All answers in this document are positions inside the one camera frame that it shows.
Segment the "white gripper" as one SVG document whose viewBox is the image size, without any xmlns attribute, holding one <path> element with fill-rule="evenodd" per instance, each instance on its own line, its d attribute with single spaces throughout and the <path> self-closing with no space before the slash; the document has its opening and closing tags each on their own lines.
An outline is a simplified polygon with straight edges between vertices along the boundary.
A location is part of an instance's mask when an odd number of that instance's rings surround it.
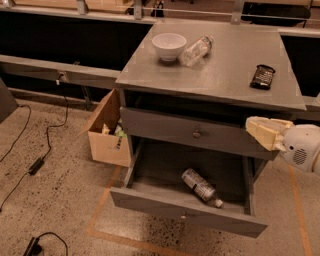
<svg viewBox="0 0 320 256">
<path fill-rule="evenodd" d="M 259 116 L 246 119 L 246 131 L 265 149 L 283 151 L 283 159 L 291 166 L 305 173 L 320 174 L 320 127 L 293 125 L 288 120 Z"/>
</svg>

